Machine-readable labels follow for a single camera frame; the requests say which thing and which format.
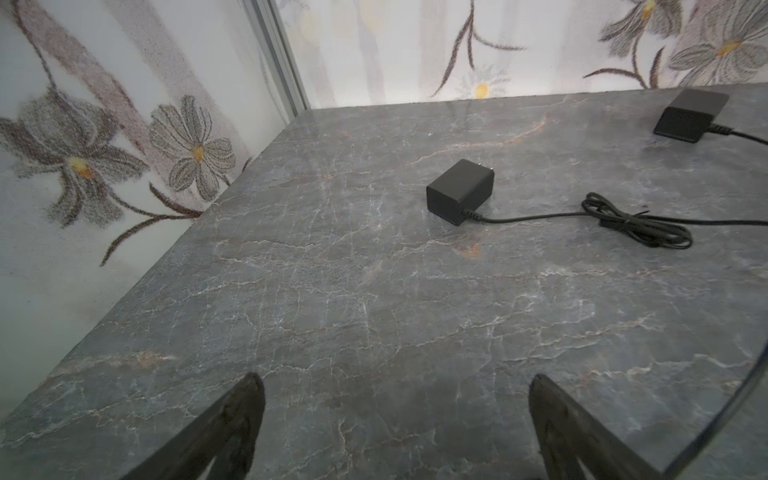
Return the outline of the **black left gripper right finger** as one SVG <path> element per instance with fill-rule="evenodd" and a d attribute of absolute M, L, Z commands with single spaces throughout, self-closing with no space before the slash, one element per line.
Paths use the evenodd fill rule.
<path fill-rule="evenodd" d="M 536 375 L 528 406 L 550 479 L 658 479 L 631 450 L 549 377 Z"/>

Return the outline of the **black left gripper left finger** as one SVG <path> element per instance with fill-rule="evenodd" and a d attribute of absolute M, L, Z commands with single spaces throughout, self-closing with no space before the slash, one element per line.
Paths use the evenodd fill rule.
<path fill-rule="evenodd" d="M 265 388 L 247 373 L 189 425 L 133 468 L 126 479 L 244 479 L 266 406 Z"/>

